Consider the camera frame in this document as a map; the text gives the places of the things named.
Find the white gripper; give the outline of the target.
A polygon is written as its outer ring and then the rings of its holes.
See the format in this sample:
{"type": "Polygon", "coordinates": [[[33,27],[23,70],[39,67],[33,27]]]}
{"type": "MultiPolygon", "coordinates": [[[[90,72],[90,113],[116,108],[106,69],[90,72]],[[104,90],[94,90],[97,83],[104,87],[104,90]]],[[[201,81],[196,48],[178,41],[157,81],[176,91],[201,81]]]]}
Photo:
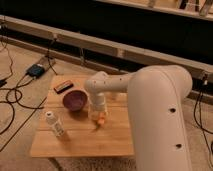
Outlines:
{"type": "Polygon", "coordinates": [[[91,94],[90,97],[90,111],[88,118],[92,121],[97,120],[97,112],[100,112],[100,119],[106,120],[108,111],[106,110],[106,99],[103,93],[91,94]]]}

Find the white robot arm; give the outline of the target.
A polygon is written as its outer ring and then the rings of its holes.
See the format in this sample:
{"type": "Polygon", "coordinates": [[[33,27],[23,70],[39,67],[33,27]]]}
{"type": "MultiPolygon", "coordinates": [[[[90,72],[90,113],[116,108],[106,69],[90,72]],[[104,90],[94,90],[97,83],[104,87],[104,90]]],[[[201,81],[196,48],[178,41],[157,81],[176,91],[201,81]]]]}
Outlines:
{"type": "Polygon", "coordinates": [[[93,120],[106,109],[107,92],[127,94],[137,171],[192,171],[181,101],[192,77],[178,65],[144,67],[110,76],[100,71],[84,83],[93,120]]]}

